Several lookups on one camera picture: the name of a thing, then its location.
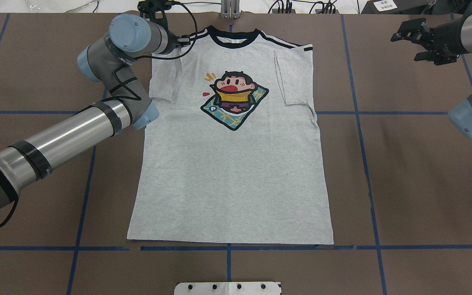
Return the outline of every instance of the black cable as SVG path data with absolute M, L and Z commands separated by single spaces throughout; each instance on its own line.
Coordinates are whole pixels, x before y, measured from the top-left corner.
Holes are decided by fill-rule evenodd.
M 182 2 L 174 1 L 173 3 L 178 4 L 178 5 L 180 5 L 181 7 L 185 8 L 185 10 L 187 11 L 187 13 L 189 13 L 189 15 L 193 18 L 193 22 L 194 22 L 194 36 L 195 36 L 195 38 L 193 39 L 193 42 L 191 43 L 191 46 L 187 49 L 187 51 L 185 51 L 185 53 L 180 54 L 179 56 L 175 56 L 175 57 L 159 57 L 159 56 L 152 56 L 152 55 L 142 55 L 142 56 L 136 57 L 136 59 L 140 59 L 140 58 L 152 58 L 152 59 L 171 60 L 171 59 L 178 59 L 178 58 L 180 58 L 180 57 L 185 56 L 187 53 L 191 52 L 191 49 L 193 48 L 194 44 L 196 43 L 196 38 L 198 37 L 198 23 L 196 22 L 196 18 L 194 17 L 193 13 L 189 10 L 189 8 L 187 8 L 187 6 L 185 6 Z
M 294 2 L 303 2 L 303 3 L 316 3 L 314 1 L 304 1 L 304 0 L 291 0 L 291 1 L 294 1 Z
M 277 4 L 278 3 L 278 13 L 283 13 L 283 9 L 285 8 L 284 4 L 283 4 L 283 0 L 276 0 L 274 1 L 274 3 L 269 7 L 269 10 L 267 11 L 267 13 L 270 13 L 272 11 L 272 8 L 274 7 L 274 4 Z
M 5 218 L 5 220 L 0 223 L 0 227 L 3 227 L 5 224 L 7 224 L 7 222 L 10 220 L 10 218 L 12 217 L 12 215 L 14 214 L 14 211 L 16 210 L 16 207 L 17 207 L 17 201 L 19 200 L 19 198 L 17 198 L 15 201 L 14 201 L 14 204 L 12 205 L 12 209 L 10 209 L 10 212 L 8 213 L 7 217 Z
M 221 3 L 218 3 L 218 2 L 203 2 L 203 1 L 199 1 L 199 2 L 183 2 L 183 4 L 187 5 L 187 4 L 218 4 L 218 5 L 221 5 Z
M 99 2 L 99 0 L 98 0 L 98 4 L 96 5 L 96 8 L 94 8 L 94 10 L 92 11 L 92 13 L 95 13 L 95 12 L 97 11 L 99 5 L 100 5 L 100 2 Z
M 334 5 L 336 3 L 336 1 L 338 1 L 338 0 L 335 0 L 334 2 L 331 2 L 331 0 L 329 0 L 329 2 L 327 2 L 325 4 L 324 9 L 322 9 L 322 11 L 320 11 L 319 13 L 321 13 L 321 14 L 326 14 L 327 12 L 330 13 L 330 14 L 331 13 L 336 13 L 336 6 Z
M 324 8 L 325 8 L 325 3 L 323 3 L 322 1 L 317 1 L 317 2 L 313 2 L 313 3 L 314 3 L 313 6 L 311 6 L 311 9 L 309 10 L 309 14 L 310 14 L 311 12 L 313 12 L 313 8 L 314 8 L 314 6 L 316 6 L 316 4 L 322 4 L 322 11 L 324 10 Z

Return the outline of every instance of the cartoon character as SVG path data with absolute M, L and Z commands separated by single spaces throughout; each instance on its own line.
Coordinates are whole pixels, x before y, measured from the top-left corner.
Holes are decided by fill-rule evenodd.
M 208 73 L 205 80 L 211 82 L 215 78 L 214 73 Z M 205 102 L 202 111 L 233 131 L 244 123 L 268 93 L 267 88 L 258 85 L 243 71 L 226 71 L 210 87 L 214 95 Z
M 240 114 L 249 110 L 256 103 L 252 93 L 256 83 L 242 72 L 228 72 L 210 85 L 215 91 L 214 105 L 232 114 Z

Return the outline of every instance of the folded sleeve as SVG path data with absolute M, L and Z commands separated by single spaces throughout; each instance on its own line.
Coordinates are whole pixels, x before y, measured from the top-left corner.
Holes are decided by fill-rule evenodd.
M 274 52 L 279 89 L 287 106 L 313 109 L 313 47 L 304 45 Z
M 163 57 L 172 57 L 176 54 L 173 52 L 169 55 L 163 55 Z M 182 63 L 179 58 L 173 60 L 153 59 L 152 78 L 150 79 L 148 95 L 151 98 L 172 101 L 181 80 Z

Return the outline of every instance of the gray t-shirt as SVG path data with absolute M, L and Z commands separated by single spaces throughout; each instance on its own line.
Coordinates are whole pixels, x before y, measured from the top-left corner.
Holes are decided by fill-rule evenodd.
M 312 46 L 212 26 L 195 40 L 152 61 L 160 116 L 127 238 L 333 244 Z

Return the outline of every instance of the white surface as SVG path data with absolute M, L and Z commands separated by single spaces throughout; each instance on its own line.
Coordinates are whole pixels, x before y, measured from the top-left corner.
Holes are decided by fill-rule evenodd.
M 52 2 L 63 2 L 62 0 L 52 0 Z M 183 0 L 183 3 L 194 2 L 196 0 Z M 205 0 L 207 2 L 219 2 L 218 0 Z M 129 10 L 137 10 L 137 3 L 139 0 L 100 0 L 98 13 L 119 13 Z M 253 13 L 267 13 L 269 7 L 273 4 L 274 0 L 240 0 L 240 9 L 242 11 L 250 11 Z M 367 0 L 359 0 L 360 11 L 365 6 Z M 311 9 L 312 4 L 303 2 L 293 2 L 293 9 L 296 13 L 308 13 Z M 342 14 L 356 14 L 358 13 L 358 7 L 356 6 L 356 0 L 337 0 L 335 3 L 336 8 Z M 192 12 L 205 12 L 205 11 L 220 11 L 220 5 L 213 4 L 190 4 L 188 5 Z M 82 8 L 79 12 L 90 13 L 94 10 L 95 4 L 88 7 Z M 320 9 L 321 5 L 318 4 L 315 8 Z M 31 12 L 28 8 L 25 0 L 0 0 L 0 12 L 15 12 L 15 13 L 26 13 Z M 175 6 L 170 12 L 185 12 L 182 7 Z
M 395 2 L 393 0 L 382 0 L 374 3 L 374 6 L 378 11 L 389 11 L 391 9 L 396 9 L 398 8 Z
M 279 282 L 210 282 L 210 283 L 181 283 L 174 288 L 174 295 L 281 295 Z

